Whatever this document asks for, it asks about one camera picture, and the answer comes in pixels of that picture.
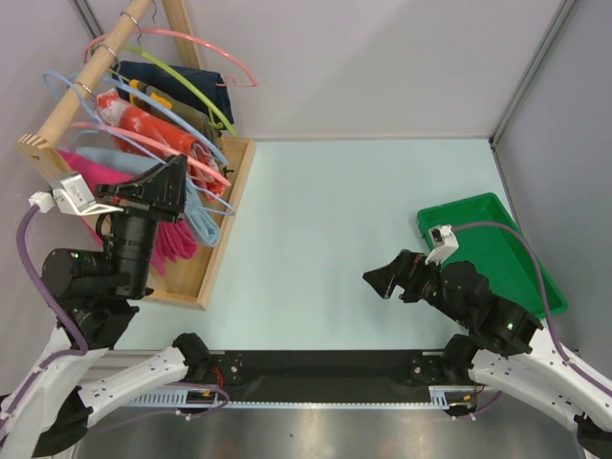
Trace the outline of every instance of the white wall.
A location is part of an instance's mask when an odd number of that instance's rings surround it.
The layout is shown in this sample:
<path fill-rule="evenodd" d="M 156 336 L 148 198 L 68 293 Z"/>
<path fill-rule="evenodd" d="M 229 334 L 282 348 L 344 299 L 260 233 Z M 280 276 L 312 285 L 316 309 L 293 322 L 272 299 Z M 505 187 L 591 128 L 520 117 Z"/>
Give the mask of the white wall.
<path fill-rule="evenodd" d="M 569 301 L 562 337 L 608 377 L 612 3 L 579 2 L 499 155 L 518 217 Z"/>
<path fill-rule="evenodd" d="M 45 182 L 21 157 L 14 142 L 36 132 L 55 102 L 42 82 L 46 69 L 69 73 L 80 66 L 87 36 L 68 2 L 4 0 L 0 7 L 0 394 L 14 389 L 38 356 L 54 324 L 22 269 L 15 232 L 28 197 Z M 37 216 L 28 238 L 40 266 L 54 247 L 88 247 L 86 229 L 57 212 Z"/>
<path fill-rule="evenodd" d="M 231 90 L 238 132 L 272 139 L 488 137 L 560 3 L 186 2 L 196 34 L 261 82 Z M 108 31 L 126 2 L 91 3 Z M 171 38 L 142 44 L 176 61 Z M 235 72 L 213 53 L 205 61 Z"/>

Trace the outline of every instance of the wooden rod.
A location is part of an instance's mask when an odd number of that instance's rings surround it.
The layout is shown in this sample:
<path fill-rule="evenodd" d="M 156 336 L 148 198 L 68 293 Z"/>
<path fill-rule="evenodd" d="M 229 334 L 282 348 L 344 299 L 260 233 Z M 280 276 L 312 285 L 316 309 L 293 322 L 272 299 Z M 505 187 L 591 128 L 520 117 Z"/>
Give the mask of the wooden rod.
<path fill-rule="evenodd" d="M 162 0 L 162 3 L 164 4 L 165 15 L 168 18 L 170 29 L 193 35 L 193 28 L 191 27 L 185 0 Z M 183 65 L 192 69 L 204 70 L 204 61 L 200 54 L 199 45 L 182 38 L 175 38 L 174 41 L 179 49 L 179 56 Z"/>
<path fill-rule="evenodd" d="M 134 16 L 137 21 L 140 21 L 150 5 L 151 0 L 132 0 L 132 3 L 130 3 L 125 11 Z M 118 54 L 135 27 L 134 21 L 127 14 L 122 14 L 115 29 L 104 40 L 104 45 Z M 94 56 L 85 65 L 81 73 L 78 74 L 76 80 L 94 90 L 102 76 L 114 62 L 115 57 L 108 49 L 104 46 L 99 46 Z M 81 88 L 80 85 L 76 87 L 85 99 L 90 97 L 89 93 Z M 50 146 L 55 147 L 70 126 L 79 107 L 80 104 L 75 92 L 67 91 L 38 131 L 38 136 L 47 141 Z"/>

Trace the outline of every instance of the red cloth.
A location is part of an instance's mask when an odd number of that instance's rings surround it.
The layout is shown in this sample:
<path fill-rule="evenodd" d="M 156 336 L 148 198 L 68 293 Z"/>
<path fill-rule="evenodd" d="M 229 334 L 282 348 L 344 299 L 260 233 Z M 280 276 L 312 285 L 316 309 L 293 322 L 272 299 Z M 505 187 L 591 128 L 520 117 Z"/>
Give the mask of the red cloth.
<path fill-rule="evenodd" d="M 99 184 L 120 184 L 132 177 L 123 172 L 110 169 L 90 161 L 77 153 L 60 152 L 68 165 L 79 172 L 87 186 L 94 191 Z M 98 244 L 102 244 L 98 235 L 89 228 Z M 157 230 L 155 249 L 151 255 L 151 264 L 161 274 L 166 273 L 165 260 L 176 261 L 178 258 L 191 258 L 198 245 L 185 221 L 179 223 L 161 222 Z"/>
<path fill-rule="evenodd" d="M 194 148 L 194 144 L 197 143 L 200 145 L 195 136 L 123 100 L 119 97 L 115 89 L 100 94 L 97 100 L 102 118 L 107 124 L 142 134 L 151 140 L 171 146 L 184 155 L 188 155 L 198 160 L 200 163 L 218 170 L 217 163 L 211 157 L 200 154 Z M 115 138 L 115 143 L 123 151 L 143 155 L 138 148 L 122 139 Z M 168 156 L 166 152 L 157 148 L 152 148 L 147 145 L 143 146 L 159 158 L 165 159 Z M 223 195 L 226 187 L 210 177 L 203 170 L 190 165 L 188 167 L 188 173 L 193 178 L 193 183 L 195 185 L 202 188 L 205 187 L 217 196 Z M 210 201 L 214 200 L 214 198 L 210 196 L 208 196 L 208 199 Z"/>

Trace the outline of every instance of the wooden base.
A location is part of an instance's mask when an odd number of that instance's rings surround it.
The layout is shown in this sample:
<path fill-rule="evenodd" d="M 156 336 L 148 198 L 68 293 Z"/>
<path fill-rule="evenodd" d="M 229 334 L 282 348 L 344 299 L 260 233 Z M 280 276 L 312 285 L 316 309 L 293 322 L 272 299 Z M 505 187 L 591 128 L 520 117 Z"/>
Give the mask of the wooden base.
<path fill-rule="evenodd" d="M 228 169 L 233 170 L 228 174 L 232 185 L 227 189 L 224 199 L 238 211 L 251 170 L 255 143 L 246 139 L 223 138 L 222 149 L 229 161 Z M 218 202 L 203 202 L 208 207 L 223 209 Z M 166 263 L 167 274 L 163 277 L 152 270 L 148 285 L 155 289 L 155 293 L 148 296 L 147 300 L 187 308 L 207 308 L 235 219 L 235 216 L 220 214 L 212 216 L 221 228 L 221 241 L 217 247 L 201 246 L 190 260 Z"/>

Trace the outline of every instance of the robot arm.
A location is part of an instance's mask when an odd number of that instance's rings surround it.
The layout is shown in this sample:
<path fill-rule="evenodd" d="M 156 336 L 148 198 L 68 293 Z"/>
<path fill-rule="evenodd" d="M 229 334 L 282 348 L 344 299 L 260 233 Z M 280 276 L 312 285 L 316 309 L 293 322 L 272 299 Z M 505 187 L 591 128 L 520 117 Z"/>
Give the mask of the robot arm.
<path fill-rule="evenodd" d="M 111 378 L 77 385 L 138 312 L 127 300 L 152 293 L 146 281 L 157 228 L 162 221 L 182 218 L 185 175 L 186 157 L 178 156 L 128 183 L 99 186 L 97 198 L 82 177 L 71 174 L 54 183 L 50 193 L 31 199 L 43 211 L 57 204 L 65 213 L 100 214 L 96 232 L 103 251 L 56 249 L 44 262 L 43 290 L 63 320 L 31 373 L 0 404 L 1 459 L 61 452 L 142 393 L 183 380 L 196 383 L 207 373 L 210 353 L 191 334 Z M 111 225 L 104 234 L 106 217 Z"/>
<path fill-rule="evenodd" d="M 470 262 L 442 268 L 458 247 L 456 238 L 449 226 L 430 233 L 437 247 L 429 257 L 401 251 L 363 279 L 383 298 L 390 298 L 399 286 L 404 303 L 424 300 L 468 330 L 445 348 L 443 362 L 450 379 L 503 390 L 576 432 L 580 444 L 596 456 L 612 457 L 612 397 L 605 390 L 612 382 L 562 345 L 569 360 L 560 355 L 538 318 L 495 295 L 488 278 Z"/>

